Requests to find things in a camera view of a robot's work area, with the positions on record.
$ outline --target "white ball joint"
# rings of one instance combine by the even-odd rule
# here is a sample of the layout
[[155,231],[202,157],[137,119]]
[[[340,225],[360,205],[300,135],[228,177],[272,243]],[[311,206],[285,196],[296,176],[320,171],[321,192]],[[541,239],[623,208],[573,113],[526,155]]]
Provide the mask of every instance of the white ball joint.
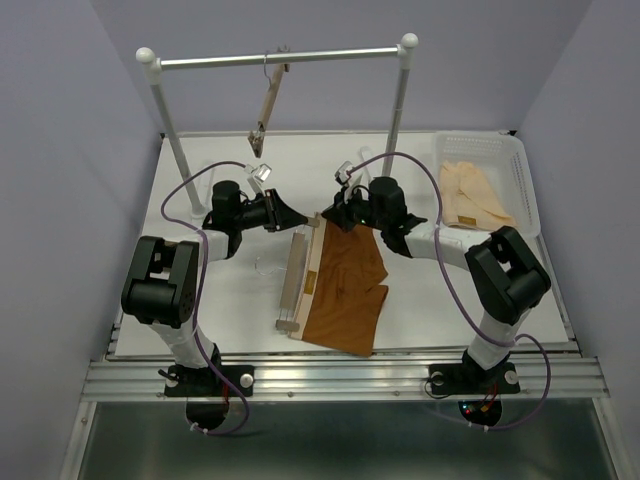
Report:
[[153,50],[147,47],[139,48],[136,52],[136,60],[144,68],[144,74],[151,85],[158,85],[160,83],[160,59],[156,57]]
[[400,40],[400,58],[402,69],[409,70],[411,68],[411,60],[413,58],[413,49],[418,46],[418,36],[415,33],[405,33]]

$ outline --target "white table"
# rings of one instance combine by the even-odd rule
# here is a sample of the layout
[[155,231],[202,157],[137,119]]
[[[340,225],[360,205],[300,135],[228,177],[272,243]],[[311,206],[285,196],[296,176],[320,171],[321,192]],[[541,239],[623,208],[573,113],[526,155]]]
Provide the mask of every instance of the white table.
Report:
[[[432,166],[430,133],[401,134],[398,150],[407,152]],[[251,154],[246,136],[202,136],[183,139],[184,150],[192,172],[220,160],[243,163],[267,163],[273,168],[267,188],[277,188],[283,200],[292,208],[312,215],[329,206],[339,186],[334,173],[345,161],[359,161],[357,152],[369,146],[374,153],[384,151],[386,135],[381,134],[287,134],[270,135],[265,140],[263,158]],[[373,176],[379,175],[382,161],[372,166]],[[216,169],[213,177],[203,176],[198,189],[201,198],[207,196],[211,182],[232,179],[248,193],[250,188],[244,173],[236,167]],[[405,191],[410,212],[435,218],[433,192],[427,179],[415,165],[398,158],[392,176]],[[178,236],[185,229],[164,221],[159,213],[161,202],[181,182],[173,152],[165,139],[143,234]],[[190,206],[184,191],[169,204],[171,216],[190,219]],[[374,348],[376,350],[406,350],[418,348],[460,347],[468,345],[473,332],[457,310],[442,280],[436,262],[412,260],[390,252],[378,237],[380,252],[389,272],[385,284],[389,295],[378,322]],[[224,353],[281,353],[326,351],[326,348],[291,340],[275,329],[279,315],[284,273],[277,271],[262,276],[255,271],[256,257],[264,259],[262,270],[286,264],[291,231],[267,233],[263,229],[243,232],[238,253],[228,261],[210,264],[200,307],[200,326],[218,343]],[[535,240],[530,247],[541,258]],[[449,268],[453,283],[474,318],[479,319],[482,307],[471,277],[467,272]],[[525,321],[522,332],[534,335],[546,344],[567,342],[554,295],[549,292]],[[149,357],[169,354],[165,344],[148,327],[125,315],[116,346],[116,357]]]

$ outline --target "vertical pole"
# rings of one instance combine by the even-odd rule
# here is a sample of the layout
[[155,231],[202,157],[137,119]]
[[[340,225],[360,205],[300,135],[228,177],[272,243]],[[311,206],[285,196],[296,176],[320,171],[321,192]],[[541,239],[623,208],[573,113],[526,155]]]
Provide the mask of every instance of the vertical pole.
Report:
[[[387,146],[385,152],[393,152],[398,143],[398,130],[400,129],[400,120],[402,119],[402,108],[404,105],[404,95],[407,92],[407,82],[409,81],[409,72],[411,71],[411,61],[413,58],[413,49],[418,46],[418,37],[413,33],[407,33],[402,37],[400,42],[402,52],[400,56],[400,72],[398,74],[398,85],[396,87],[396,98],[393,102],[393,115],[391,117],[391,127],[389,128],[389,136],[387,137]],[[382,166],[382,175],[390,176],[391,167],[393,166],[393,158],[384,159]]]
[[[144,73],[149,81],[149,85],[151,86],[153,99],[156,102],[156,106],[160,112],[160,118],[162,118],[162,123],[166,130],[165,133],[169,139],[169,143],[171,144],[171,149],[173,150],[176,163],[178,164],[178,170],[180,171],[182,179],[186,180],[191,177],[191,170],[189,169],[189,164],[187,163],[187,157],[182,149],[180,137],[178,137],[173,126],[171,115],[169,115],[169,108],[167,107],[167,102],[164,98],[162,84],[160,83],[160,73],[162,71],[160,67],[160,60],[156,58],[155,53],[153,53],[151,49],[144,47],[138,49],[136,52],[136,60],[138,60],[144,68]],[[204,216],[206,214],[206,209],[202,205],[202,202],[200,202],[200,197],[198,197],[198,192],[196,191],[196,187],[193,182],[188,183],[185,188],[187,189],[187,195],[191,202],[191,212],[193,216]]]

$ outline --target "gray wall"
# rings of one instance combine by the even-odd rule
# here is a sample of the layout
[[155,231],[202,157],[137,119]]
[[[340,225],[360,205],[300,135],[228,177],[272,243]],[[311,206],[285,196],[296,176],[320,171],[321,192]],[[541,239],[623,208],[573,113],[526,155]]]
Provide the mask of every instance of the gray wall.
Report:
[[580,344],[640,453],[640,3],[595,0],[521,137]]
[[[518,128],[590,0],[92,0],[155,116],[134,55],[164,58],[393,45],[420,37],[405,128]],[[394,59],[294,65],[271,128],[388,128]],[[262,67],[165,75],[179,130],[255,128]]]
[[87,1],[3,2],[0,65],[0,478],[41,480],[107,343],[158,136]]

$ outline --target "screw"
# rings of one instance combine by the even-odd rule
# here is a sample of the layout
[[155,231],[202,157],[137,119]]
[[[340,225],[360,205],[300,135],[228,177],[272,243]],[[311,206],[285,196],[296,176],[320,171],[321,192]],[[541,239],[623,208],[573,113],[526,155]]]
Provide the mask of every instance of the screw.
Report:
[[516,383],[518,383],[518,374],[513,370],[509,370],[505,372],[504,379],[509,385],[515,385]]
[[240,377],[240,385],[242,386],[242,388],[249,388],[251,385],[253,385],[253,377],[248,373],[244,373]]

